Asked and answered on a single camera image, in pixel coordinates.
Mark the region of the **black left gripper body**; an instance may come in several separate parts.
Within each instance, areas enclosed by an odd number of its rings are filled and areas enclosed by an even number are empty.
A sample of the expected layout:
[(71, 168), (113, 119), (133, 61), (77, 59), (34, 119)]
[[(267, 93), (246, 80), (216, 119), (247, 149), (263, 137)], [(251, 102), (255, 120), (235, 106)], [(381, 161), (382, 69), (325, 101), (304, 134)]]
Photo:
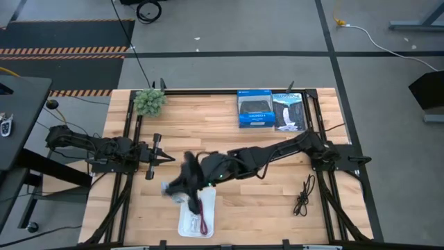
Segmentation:
[(160, 149), (159, 144), (162, 136), (159, 133), (153, 135), (153, 144), (150, 148), (147, 143), (140, 144), (140, 157), (139, 161), (148, 164), (148, 170), (146, 171), (145, 179), (152, 180), (154, 177), (154, 166), (157, 159), (157, 151)]

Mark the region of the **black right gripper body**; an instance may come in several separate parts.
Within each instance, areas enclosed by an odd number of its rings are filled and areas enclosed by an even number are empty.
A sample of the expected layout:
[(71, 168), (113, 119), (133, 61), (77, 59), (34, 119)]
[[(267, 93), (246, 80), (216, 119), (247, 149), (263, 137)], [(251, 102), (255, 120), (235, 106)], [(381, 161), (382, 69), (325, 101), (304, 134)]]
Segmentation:
[(202, 151), (194, 155), (190, 151), (184, 152), (184, 162), (182, 163), (182, 171), (185, 175), (185, 194), (189, 197), (188, 209), (195, 215), (199, 215), (201, 212), (198, 190), (201, 189), (204, 184), (204, 173), (200, 165), (198, 157), (200, 155), (212, 155), (215, 151)]

